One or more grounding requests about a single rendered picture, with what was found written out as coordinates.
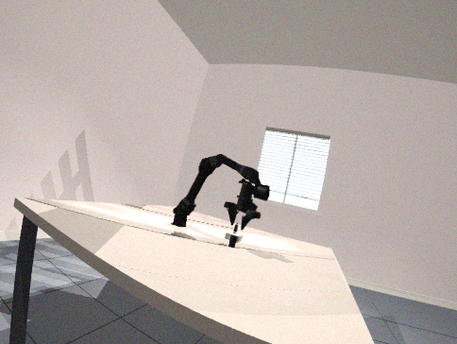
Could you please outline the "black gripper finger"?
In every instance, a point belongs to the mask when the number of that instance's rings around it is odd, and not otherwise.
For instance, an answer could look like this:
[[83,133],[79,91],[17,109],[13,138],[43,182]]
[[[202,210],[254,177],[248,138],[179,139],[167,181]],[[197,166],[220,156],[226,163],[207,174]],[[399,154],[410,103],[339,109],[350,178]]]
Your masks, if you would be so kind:
[[249,216],[246,216],[246,215],[243,215],[241,231],[244,230],[244,228],[246,227],[246,225],[248,224],[248,222],[249,222],[251,219],[253,219],[253,218],[252,218],[252,217],[249,217]]
[[230,224],[231,224],[231,226],[233,226],[236,215],[239,214],[239,212],[234,212],[229,209],[227,209],[227,211],[228,211],[228,215],[229,215],[229,219],[230,219]]

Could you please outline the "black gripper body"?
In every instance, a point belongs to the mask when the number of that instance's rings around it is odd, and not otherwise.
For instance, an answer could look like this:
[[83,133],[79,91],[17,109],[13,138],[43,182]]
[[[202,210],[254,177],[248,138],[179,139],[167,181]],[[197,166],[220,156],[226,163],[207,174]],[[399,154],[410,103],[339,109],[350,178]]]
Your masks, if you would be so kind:
[[246,213],[246,216],[260,219],[260,216],[261,216],[260,212],[258,212],[256,210],[254,210],[254,211],[248,210],[250,202],[253,200],[252,197],[240,194],[240,196],[237,196],[237,198],[238,198],[237,204],[235,204],[233,202],[226,202],[224,207],[231,211],[234,211],[234,212],[239,211],[244,214]]

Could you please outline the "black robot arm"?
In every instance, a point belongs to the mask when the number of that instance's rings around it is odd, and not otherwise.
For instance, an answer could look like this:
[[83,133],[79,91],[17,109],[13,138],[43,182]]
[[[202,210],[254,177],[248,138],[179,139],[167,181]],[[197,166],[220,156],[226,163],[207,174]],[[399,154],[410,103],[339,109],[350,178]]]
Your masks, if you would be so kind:
[[[230,168],[236,170],[243,176],[245,179],[238,181],[242,183],[242,188],[240,194],[258,198],[264,201],[267,201],[269,198],[269,185],[263,185],[259,178],[260,173],[258,170],[241,165],[239,163],[234,162],[232,159],[228,158],[223,154],[218,154],[216,156],[211,156],[208,158],[204,158],[201,160],[199,167],[198,167],[198,174],[195,178],[194,183],[192,184],[189,194],[186,198],[182,199],[177,207],[174,208],[173,214],[175,214],[175,218],[173,225],[178,227],[186,227],[187,223],[187,215],[190,215],[192,211],[195,210],[195,198],[200,191],[204,181],[206,178],[214,171],[215,168],[219,167],[220,165],[225,164]],[[249,181],[246,181],[249,180]],[[252,183],[255,184],[252,185]]]

